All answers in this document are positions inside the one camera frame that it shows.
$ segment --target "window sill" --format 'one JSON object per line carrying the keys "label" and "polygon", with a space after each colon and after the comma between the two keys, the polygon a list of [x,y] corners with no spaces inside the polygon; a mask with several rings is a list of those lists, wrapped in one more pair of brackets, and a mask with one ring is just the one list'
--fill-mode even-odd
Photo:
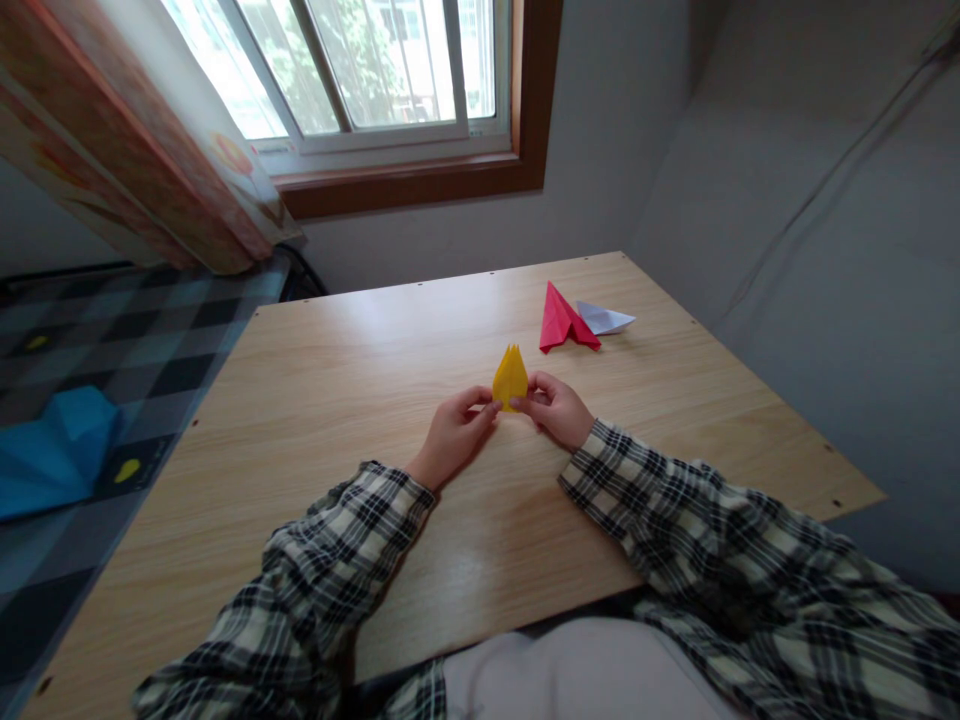
{"label": "window sill", "polygon": [[543,169],[513,153],[388,168],[274,178],[298,219],[525,192],[543,188]]}
{"label": "window sill", "polygon": [[543,189],[562,0],[514,0],[513,152],[274,178],[297,220]]}

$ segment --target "person's left hand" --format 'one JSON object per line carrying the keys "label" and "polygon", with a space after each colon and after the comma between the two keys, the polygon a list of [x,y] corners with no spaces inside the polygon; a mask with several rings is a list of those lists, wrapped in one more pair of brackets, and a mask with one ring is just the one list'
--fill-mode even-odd
{"label": "person's left hand", "polygon": [[[444,400],[437,408],[427,439],[404,470],[431,492],[440,489],[473,455],[503,403],[490,388],[475,385]],[[471,410],[474,405],[483,409]]]}

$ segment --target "red paper airplane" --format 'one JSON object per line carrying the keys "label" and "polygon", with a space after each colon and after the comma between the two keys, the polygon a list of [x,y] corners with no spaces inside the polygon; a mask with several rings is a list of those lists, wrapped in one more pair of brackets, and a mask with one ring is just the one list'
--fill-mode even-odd
{"label": "red paper airplane", "polygon": [[563,295],[557,291],[553,283],[547,281],[547,302],[543,306],[540,349],[546,354],[551,348],[563,345],[571,335],[574,342],[594,350],[600,349],[600,341],[590,332],[583,318],[573,311],[570,303],[563,299]]}

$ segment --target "blue checkered blanket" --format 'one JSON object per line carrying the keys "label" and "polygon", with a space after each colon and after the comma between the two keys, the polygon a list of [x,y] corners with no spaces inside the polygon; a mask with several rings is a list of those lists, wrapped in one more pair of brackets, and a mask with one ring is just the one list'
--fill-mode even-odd
{"label": "blue checkered blanket", "polygon": [[94,385],[122,412],[93,497],[0,525],[0,717],[15,715],[254,310],[290,271],[130,271],[45,282],[0,310],[0,426]]}

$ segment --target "finger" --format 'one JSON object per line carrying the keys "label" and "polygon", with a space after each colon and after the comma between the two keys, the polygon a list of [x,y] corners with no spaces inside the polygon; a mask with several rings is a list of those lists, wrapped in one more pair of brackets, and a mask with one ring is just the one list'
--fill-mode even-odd
{"label": "finger", "polygon": [[510,407],[529,416],[535,423],[546,423],[550,406],[534,402],[530,398],[510,398]]}
{"label": "finger", "polygon": [[453,396],[454,405],[460,412],[466,412],[474,405],[489,403],[491,400],[493,391],[483,385],[474,385]]}
{"label": "finger", "polygon": [[550,398],[548,398],[544,393],[530,391],[527,393],[527,399],[530,402],[540,403],[541,405],[550,405]]}
{"label": "finger", "polygon": [[553,400],[560,388],[563,387],[563,383],[550,373],[537,370],[527,378],[527,387],[530,390],[541,390],[546,393],[548,398]]}
{"label": "finger", "polygon": [[469,423],[467,427],[470,428],[470,431],[476,435],[480,435],[490,427],[490,424],[497,417],[497,413],[503,409],[503,403],[497,400],[496,402],[487,403],[483,406],[483,410],[477,413]]}

